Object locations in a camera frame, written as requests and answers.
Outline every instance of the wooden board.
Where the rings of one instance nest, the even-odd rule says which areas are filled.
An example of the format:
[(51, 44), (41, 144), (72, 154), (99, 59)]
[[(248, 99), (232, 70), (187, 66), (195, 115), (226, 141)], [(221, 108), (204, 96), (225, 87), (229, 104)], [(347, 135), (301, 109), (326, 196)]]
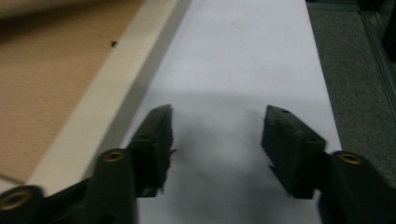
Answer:
[(28, 184), (48, 194), (69, 187), (98, 152), (120, 145), (189, 2), (145, 1)]
[(0, 175), (28, 179), (142, 2), (94, 1), (0, 21)]

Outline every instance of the black plastic part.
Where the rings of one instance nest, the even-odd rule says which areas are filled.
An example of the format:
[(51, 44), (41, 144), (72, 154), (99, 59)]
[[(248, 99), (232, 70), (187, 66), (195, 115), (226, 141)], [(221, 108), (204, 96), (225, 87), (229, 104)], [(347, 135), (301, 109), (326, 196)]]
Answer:
[(272, 170), (288, 194), (311, 199), (323, 185), (322, 168), (328, 156), (326, 142), (289, 111), (267, 106), (262, 147), (273, 163)]
[(396, 62), (396, 4), (393, 6), (393, 11), (382, 39), (382, 45), (390, 61)]
[(46, 198), (41, 223), (78, 223), (90, 179), (85, 179)]
[(170, 166), (172, 108), (148, 113), (131, 144), (99, 156), (93, 176), (47, 198), (22, 186), (0, 195), (0, 224), (134, 224), (137, 197), (154, 197)]
[(41, 188), (21, 186), (0, 195), (0, 223), (39, 223), (44, 202)]
[(84, 224), (137, 223), (134, 168), (129, 150), (112, 149), (97, 160), (84, 200)]
[(364, 11), (377, 11), (384, 4), (385, 0), (358, 0), (358, 5)]
[(346, 224), (389, 224), (396, 220), (396, 201), (392, 189), (376, 169), (363, 157), (351, 152), (337, 151), (331, 155), (329, 182), (332, 194)]
[(163, 189), (172, 144), (172, 107), (163, 105), (148, 113), (127, 147), (133, 153), (137, 197), (155, 197)]

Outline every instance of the brass screw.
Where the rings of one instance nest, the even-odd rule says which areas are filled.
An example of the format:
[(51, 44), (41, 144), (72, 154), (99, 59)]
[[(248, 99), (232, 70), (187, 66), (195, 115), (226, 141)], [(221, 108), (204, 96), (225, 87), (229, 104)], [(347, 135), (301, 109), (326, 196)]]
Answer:
[(110, 152), (105, 156), (105, 161), (120, 161), (124, 158), (124, 154), (119, 151)]
[(0, 201), (0, 210), (10, 210), (27, 203), (32, 198), (32, 192), (20, 190), (8, 195)]
[(363, 163), (363, 160), (357, 156), (354, 156), (352, 154), (348, 153), (342, 153), (338, 156), (342, 161), (345, 161), (347, 163), (351, 163), (354, 165), (360, 165)]

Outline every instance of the light wood edge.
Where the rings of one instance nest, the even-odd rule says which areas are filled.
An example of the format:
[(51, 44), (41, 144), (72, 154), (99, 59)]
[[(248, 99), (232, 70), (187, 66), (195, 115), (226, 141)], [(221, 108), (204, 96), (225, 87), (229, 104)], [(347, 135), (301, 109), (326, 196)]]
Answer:
[(16, 183), (12, 180), (8, 180), (3, 177), (0, 177), (0, 194), (5, 192), (6, 190), (16, 188), (19, 185), (20, 185), (19, 183)]
[(51, 195), (84, 178), (99, 152), (120, 145), (190, 1), (143, 3), (27, 184)]

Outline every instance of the white paper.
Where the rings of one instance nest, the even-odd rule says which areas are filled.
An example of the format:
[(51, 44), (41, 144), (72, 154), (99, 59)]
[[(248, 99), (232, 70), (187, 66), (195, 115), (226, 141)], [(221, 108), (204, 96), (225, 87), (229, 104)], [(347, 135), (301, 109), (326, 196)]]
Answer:
[(139, 200), (142, 224), (320, 223), (288, 198), (261, 148), (267, 105), (341, 149), (304, 0), (195, 0), (134, 117), (172, 104), (165, 194)]

